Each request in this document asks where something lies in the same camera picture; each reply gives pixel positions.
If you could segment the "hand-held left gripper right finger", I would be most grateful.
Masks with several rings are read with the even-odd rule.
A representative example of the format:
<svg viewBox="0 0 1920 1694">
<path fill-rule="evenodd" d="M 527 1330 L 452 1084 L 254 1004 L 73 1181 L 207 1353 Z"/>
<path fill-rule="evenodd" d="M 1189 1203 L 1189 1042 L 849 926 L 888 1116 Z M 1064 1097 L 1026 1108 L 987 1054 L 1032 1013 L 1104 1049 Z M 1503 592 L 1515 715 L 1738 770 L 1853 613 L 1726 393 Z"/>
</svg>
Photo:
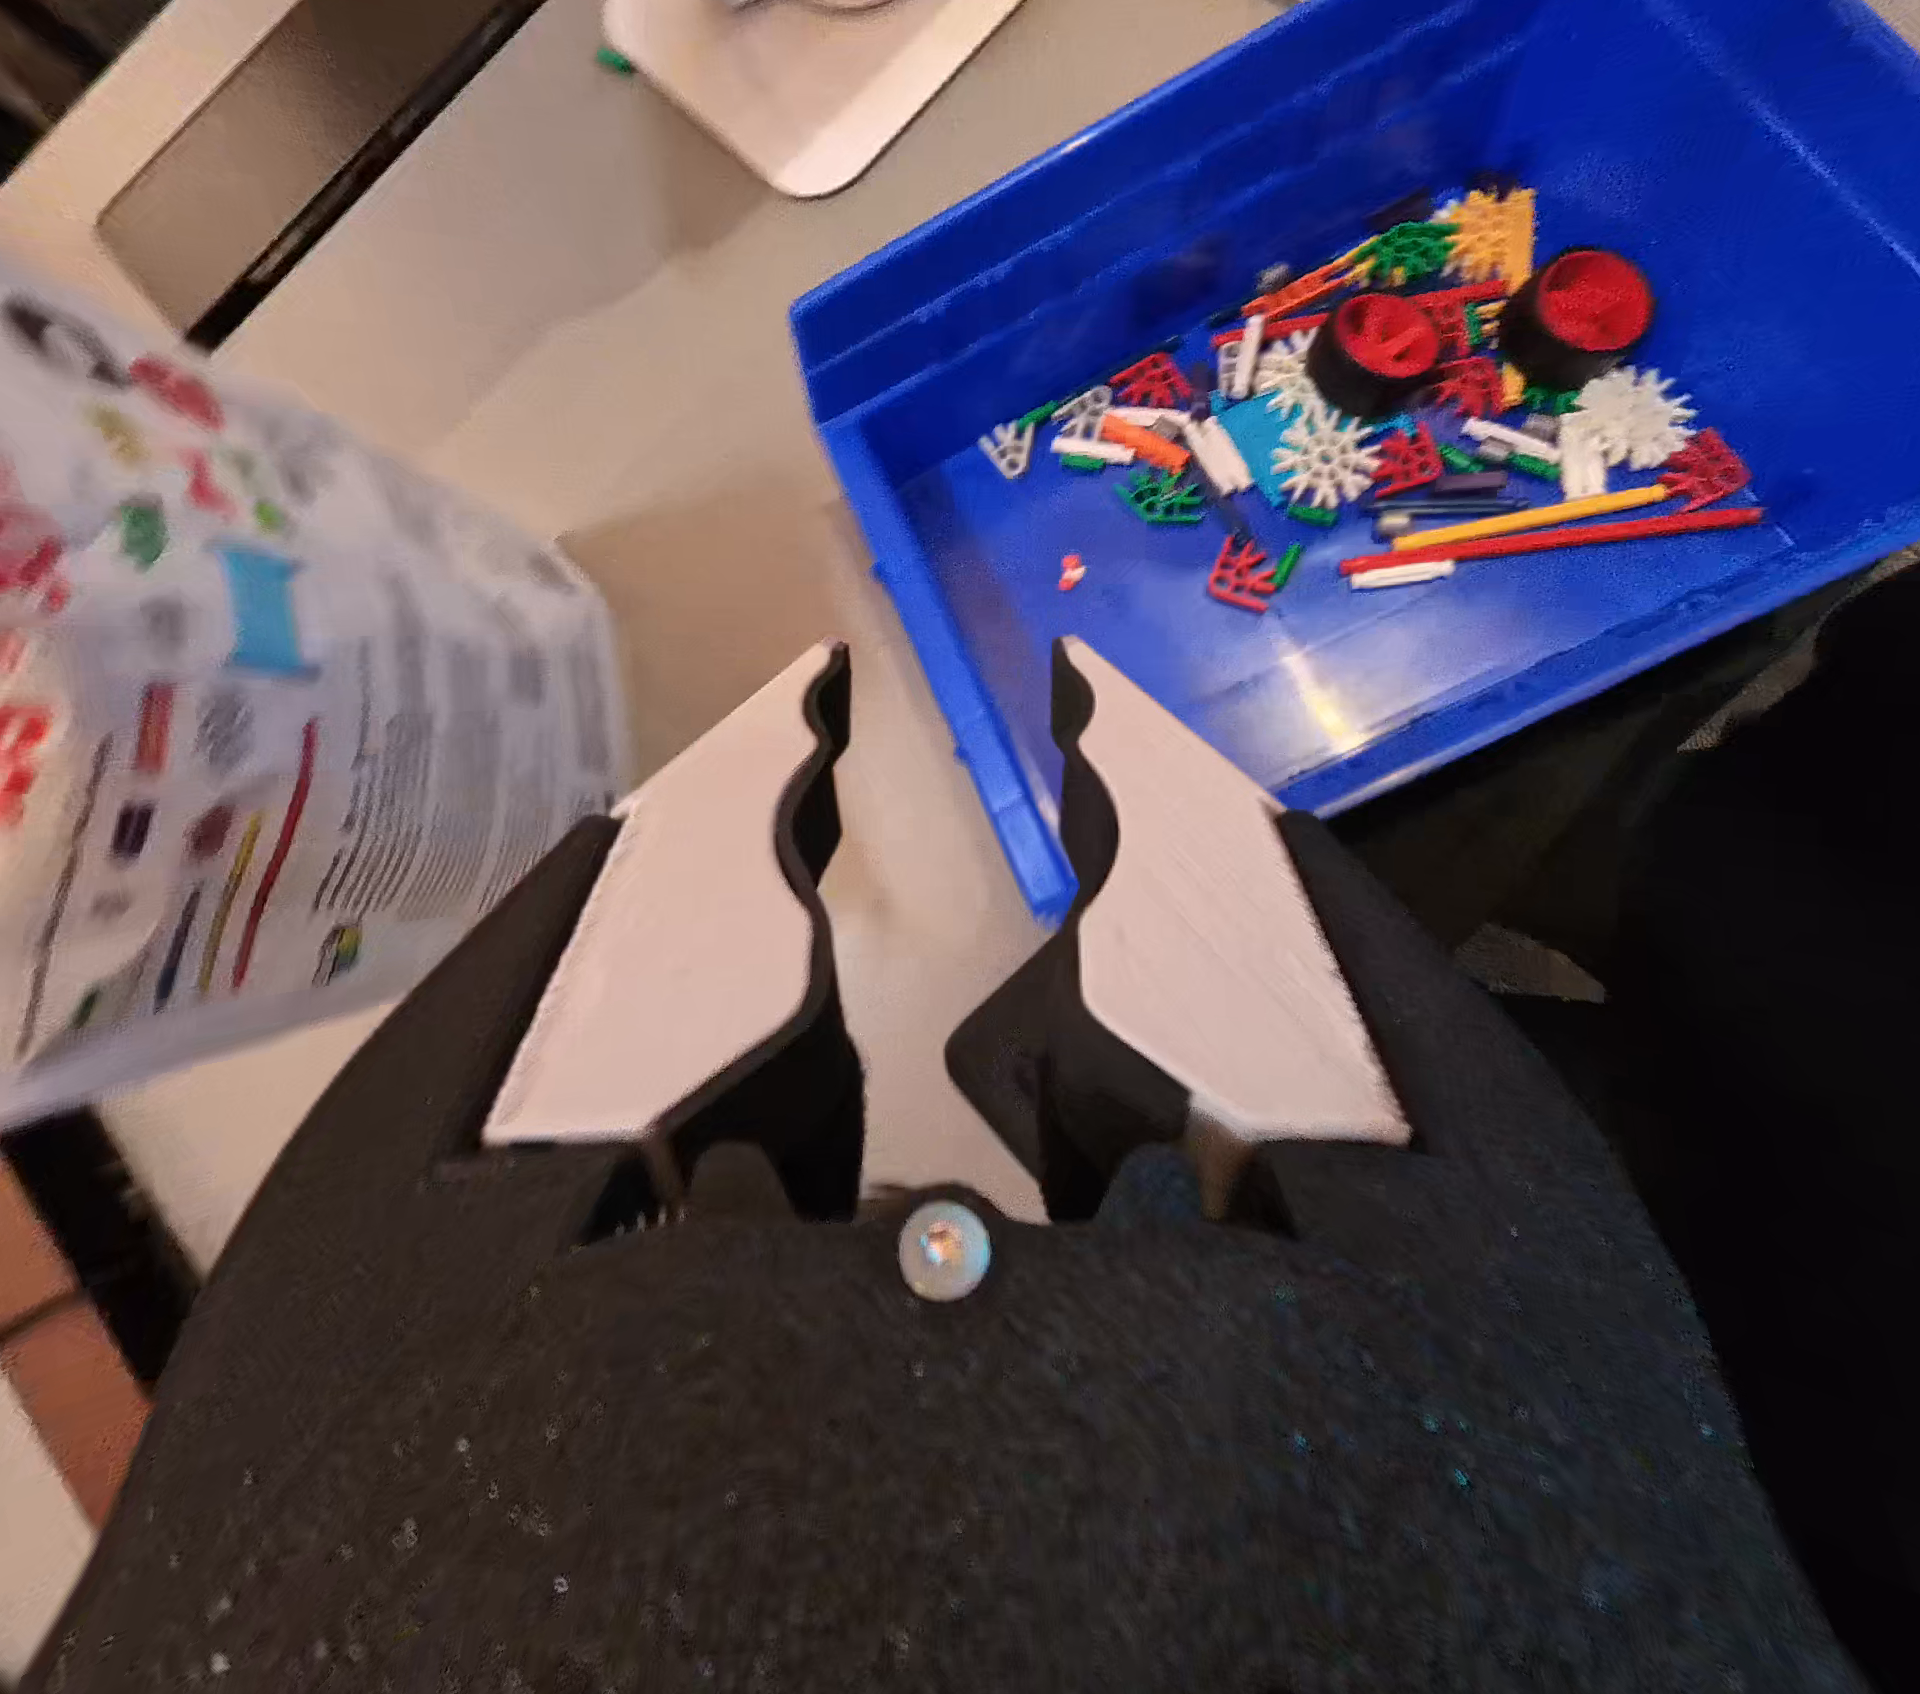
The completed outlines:
<svg viewBox="0 0 1920 1694">
<path fill-rule="evenodd" d="M 1284 1144 L 1403 1152 L 1412 1122 L 1281 804 L 1088 641 L 1050 657 L 1065 918 L 948 1036 L 948 1076 L 1054 1223 L 1198 1142 L 1232 1205 Z"/>
</svg>

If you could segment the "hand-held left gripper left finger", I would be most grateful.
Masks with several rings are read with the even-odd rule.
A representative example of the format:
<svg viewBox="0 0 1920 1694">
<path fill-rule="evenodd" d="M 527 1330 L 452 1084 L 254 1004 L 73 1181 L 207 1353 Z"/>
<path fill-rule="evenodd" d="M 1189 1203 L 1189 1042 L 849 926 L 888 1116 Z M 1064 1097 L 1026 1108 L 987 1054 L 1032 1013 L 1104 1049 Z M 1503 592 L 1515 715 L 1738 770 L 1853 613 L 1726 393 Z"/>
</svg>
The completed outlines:
<svg viewBox="0 0 1920 1694">
<path fill-rule="evenodd" d="M 865 1076 L 820 880 L 851 653 L 815 642 L 614 809 L 615 834 L 484 1122 L 503 1148 L 755 1148 L 803 1218 L 860 1197 Z"/>
</svg>

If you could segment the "pile of colourful construction pieces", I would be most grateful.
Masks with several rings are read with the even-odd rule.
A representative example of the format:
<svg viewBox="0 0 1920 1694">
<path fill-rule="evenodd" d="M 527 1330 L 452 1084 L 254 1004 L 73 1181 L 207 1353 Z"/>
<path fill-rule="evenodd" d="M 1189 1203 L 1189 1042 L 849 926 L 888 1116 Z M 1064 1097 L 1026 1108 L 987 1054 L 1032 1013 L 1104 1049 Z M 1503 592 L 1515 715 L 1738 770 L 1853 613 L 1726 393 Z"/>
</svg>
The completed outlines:
<svg viewBox="0 0 1920 1694">
<path fill-rule="evenodd" d="M 1089 482 L 1154 531 L 1214 524 L 1207 597 L 1254 617 L 1323 534 L 1356 539 L 1340 582 L 1390 592 L 1481 565 L 1758 531 L 1766 510 L 1742 454 L 1670 376 L 1635 362 L 1652 330 L 1571 393 L 1530 388 L 1503 361 L 1503 304 L 1560 253 L 1541 253 L 1532 185 L 1481 172 L 1440 199 L 1417 190 L 1320 265 L 1268 267 L 1240 304 L 996 422 L 968 465 L 1008 486 L 1042 471 Z M 1325 316 L 1363 290 L 1412 298 L 1441 334 L 1429 382 L 1371 426 L 1332 411 L 1303 365 Z M 1675 496 L 1606 520 L 1390 553 L 1407 531 L 1652 482 Z"/>
</svg>

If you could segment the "long yellow plastic rod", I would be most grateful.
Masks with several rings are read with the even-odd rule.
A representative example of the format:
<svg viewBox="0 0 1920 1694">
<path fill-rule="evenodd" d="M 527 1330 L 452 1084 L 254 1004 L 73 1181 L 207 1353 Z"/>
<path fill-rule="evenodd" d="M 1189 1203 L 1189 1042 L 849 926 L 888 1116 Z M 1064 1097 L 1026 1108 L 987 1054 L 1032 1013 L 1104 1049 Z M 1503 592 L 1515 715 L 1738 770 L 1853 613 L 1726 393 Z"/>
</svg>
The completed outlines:
<svg viewBox="0 0 1920 1694">
<path fill-rule="evenodd" d="M 1548 506 L 1518 506 L 1499 514 L 1485 514 L 1472 520 L 1457 520 L 1435 527 L 1419 527 L 1392 539 L 1390 553 L 1400 556 L 1427 554 L 1435 550 L 1467 547 L 1481 540 L 1495 540 L 1519 533 L 1567 528 L 1588 523 L 1604 523 L 1650 506 L 1664 506 L 1675 496 L 1668 482 L 1650 482 L 1637 488 L 1606 493 L 1597 496 L 1558 502 Z"/>
</svg>

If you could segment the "black wheel red hub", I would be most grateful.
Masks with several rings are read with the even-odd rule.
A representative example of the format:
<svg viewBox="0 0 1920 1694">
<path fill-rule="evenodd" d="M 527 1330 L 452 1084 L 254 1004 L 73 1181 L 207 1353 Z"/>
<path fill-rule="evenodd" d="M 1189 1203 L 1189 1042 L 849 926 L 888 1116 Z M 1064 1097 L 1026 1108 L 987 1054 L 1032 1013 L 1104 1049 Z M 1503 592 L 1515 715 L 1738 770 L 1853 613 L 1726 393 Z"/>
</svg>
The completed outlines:
<svg viewBox="0 0 1920 1694">
<path fill-rule="evenodd" d="M 1530 388 L 1579 390 L 1650 333 L 1658 295 L 1641 267 L 1606 247 L 1570 247 L 1499 308 L 1499 356 Z"/>
<path fill-rule="evenodd" d="M 1335 414 L 1377 426 L 1398 414 L 1441 362 L 1441 333 L 1414 298 L 1361 290 L 1308 340 L 1305 374 Z"/>
</svg>

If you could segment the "blue plastic bin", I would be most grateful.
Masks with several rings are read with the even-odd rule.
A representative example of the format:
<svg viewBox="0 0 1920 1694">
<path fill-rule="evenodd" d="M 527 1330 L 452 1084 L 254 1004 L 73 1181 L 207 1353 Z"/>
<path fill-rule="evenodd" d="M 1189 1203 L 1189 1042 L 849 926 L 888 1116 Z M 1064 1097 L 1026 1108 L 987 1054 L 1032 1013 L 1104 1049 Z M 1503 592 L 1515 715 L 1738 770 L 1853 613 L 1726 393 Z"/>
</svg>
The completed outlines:
<svg viewBox="0 0 1920 1694">
<path fill-rule="evenodd" d="M 817 434 L 1030 912 L 1068 912 L 1052 646 L 1086 641 L 1284 804 L 1332 817 L 1916 540 L 1916 54 L 1862 0 L 1309 0 L 912 229 L 790 313 Z M 1266 613 L 987 428 L 1505 175 L 1541 253 L 1656 295 L 1635 365 L 1764 523 L 1353 592 L 1308 543 Z M 1058 592 L 1061 556 L 1086 579 Z"/>
</svg>

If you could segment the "person's black clothing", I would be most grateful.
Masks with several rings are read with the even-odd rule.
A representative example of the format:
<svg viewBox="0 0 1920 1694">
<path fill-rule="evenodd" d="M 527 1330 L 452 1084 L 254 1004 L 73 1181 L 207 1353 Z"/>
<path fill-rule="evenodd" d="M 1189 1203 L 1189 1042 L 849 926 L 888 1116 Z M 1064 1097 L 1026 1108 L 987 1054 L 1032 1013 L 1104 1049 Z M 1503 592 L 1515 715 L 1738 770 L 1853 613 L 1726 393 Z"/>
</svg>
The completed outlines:
<svg viewBox="0 0 1920 1694">
<path fill-rule="evenodd" d="M 1847 1654 L 1916 1691 L 1916 550 L 1633 677 L 1334 836 L 1507 997 L 1692 1288 Z"/>
</svg>

